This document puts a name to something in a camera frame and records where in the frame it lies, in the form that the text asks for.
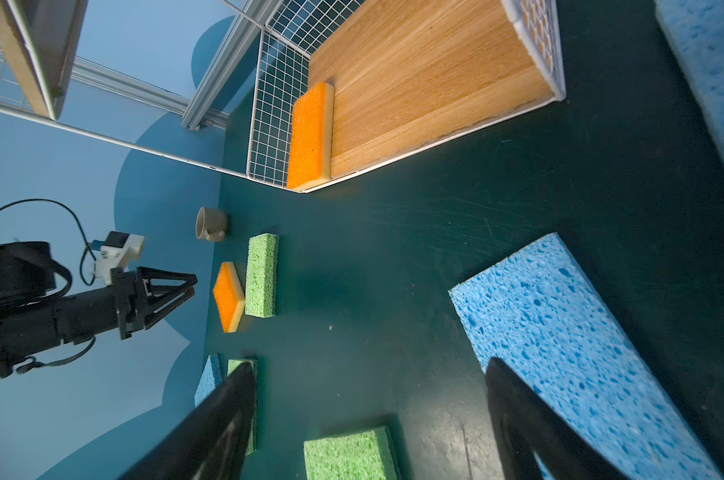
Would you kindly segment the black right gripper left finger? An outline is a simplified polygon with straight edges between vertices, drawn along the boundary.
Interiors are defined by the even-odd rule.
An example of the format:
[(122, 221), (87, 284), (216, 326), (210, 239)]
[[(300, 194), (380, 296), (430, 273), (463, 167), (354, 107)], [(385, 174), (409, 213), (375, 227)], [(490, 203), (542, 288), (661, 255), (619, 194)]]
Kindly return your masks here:
[(238, 479), (244, 467), (257, 383), (253, 366), (237, 367), (123, 479)]

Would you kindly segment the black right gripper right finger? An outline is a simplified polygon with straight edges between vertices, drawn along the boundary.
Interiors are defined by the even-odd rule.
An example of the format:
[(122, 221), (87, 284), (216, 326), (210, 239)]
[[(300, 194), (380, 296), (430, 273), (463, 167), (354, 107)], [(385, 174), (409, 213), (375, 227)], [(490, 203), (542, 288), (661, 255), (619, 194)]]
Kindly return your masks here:
[(488, 408), (507, 479), (624, 479), (502, 359), (485, 373)]

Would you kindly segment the blue sponge far left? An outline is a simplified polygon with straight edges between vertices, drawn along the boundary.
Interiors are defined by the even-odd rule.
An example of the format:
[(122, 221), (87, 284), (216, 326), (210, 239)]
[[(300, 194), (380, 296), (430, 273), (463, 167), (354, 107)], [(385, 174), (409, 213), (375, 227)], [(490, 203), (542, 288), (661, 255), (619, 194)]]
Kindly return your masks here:
[(222, 381), (219, 356), (217, 354), (209, 355), (194, 394), (195, 406), (200, 406), (218, 388)]

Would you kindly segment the beige mug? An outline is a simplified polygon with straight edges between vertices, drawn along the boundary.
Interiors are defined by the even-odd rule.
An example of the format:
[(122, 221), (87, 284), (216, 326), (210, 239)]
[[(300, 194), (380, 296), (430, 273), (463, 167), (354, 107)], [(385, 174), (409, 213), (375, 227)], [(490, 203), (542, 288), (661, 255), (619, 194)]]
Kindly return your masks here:
[(225, 212), (215, 208), (202, 207), (199, 209), (195, 224), (197, 239), (221, 242), (224, 240), (227, 230), (228, 217)]

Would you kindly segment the green sponge upper left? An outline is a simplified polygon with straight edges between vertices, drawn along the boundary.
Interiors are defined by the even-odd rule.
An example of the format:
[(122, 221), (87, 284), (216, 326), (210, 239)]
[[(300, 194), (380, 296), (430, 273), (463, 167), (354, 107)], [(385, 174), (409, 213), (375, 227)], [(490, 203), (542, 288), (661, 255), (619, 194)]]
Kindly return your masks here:
[(249, 240), (245, 313), (258, 318), (276, 315), (276, 285), (280, 237), (264, 233)]

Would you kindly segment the blue sponge near shelf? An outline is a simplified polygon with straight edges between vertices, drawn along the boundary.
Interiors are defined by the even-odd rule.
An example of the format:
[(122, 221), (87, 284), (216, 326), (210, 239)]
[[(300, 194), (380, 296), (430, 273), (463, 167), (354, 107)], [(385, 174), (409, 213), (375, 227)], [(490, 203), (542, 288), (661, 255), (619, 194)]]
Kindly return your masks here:
[(724, 1), (658, 1), (656, 17), (724, 164)]

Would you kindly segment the blue sponge centre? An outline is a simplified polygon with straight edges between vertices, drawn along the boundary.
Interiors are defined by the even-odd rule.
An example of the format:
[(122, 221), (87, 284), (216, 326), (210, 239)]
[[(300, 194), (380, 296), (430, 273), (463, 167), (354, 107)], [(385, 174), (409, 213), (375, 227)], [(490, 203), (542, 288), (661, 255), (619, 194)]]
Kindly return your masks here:
[(722, 474), (556, 233), (453, 287), (482, 368), (502, 359), (632, 479)]

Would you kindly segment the orange sponge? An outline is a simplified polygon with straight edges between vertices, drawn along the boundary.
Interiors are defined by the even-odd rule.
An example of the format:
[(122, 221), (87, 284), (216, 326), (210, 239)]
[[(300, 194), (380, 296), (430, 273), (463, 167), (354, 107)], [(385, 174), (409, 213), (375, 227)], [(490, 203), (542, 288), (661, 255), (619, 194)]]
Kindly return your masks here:
[(244, 314), (246, 299), (235, 265), (223, 262), (213, 288), (224, 333), (236, 332)]
[(305, 191), (331, 180), (334, 87), (316, 84), (295, 103), (287, 188)]

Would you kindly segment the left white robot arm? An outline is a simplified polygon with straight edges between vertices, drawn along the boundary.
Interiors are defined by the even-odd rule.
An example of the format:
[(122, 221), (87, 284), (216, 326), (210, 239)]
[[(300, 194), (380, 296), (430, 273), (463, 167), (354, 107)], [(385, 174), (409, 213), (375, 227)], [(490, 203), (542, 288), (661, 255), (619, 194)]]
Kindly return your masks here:
[(71, 272), (46, 242), (0, 245), (0, 378), (42, 367), (36, 356), (63, 344), (92, 348), (97, 335), (148, 330), (191, 299), (193, 274), (114, 268), (112, 283), (70, 294)]

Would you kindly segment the green sponge centre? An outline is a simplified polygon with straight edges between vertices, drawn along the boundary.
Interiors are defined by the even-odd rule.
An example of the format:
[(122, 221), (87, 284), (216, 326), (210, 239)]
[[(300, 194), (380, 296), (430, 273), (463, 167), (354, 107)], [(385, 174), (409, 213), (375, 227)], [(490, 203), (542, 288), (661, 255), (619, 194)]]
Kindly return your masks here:
[(399, 479), (387, 427), (304, 442), (308, 479)]

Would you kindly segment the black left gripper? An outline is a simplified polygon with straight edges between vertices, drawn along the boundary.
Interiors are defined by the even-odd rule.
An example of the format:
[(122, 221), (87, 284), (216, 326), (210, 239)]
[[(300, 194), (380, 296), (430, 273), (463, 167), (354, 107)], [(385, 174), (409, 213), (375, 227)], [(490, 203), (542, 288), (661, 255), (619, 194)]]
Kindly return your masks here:
[(115, 305), (121, 340), (149, 330), (195, 295), (198, 278), (149, 267), (114, 269)]

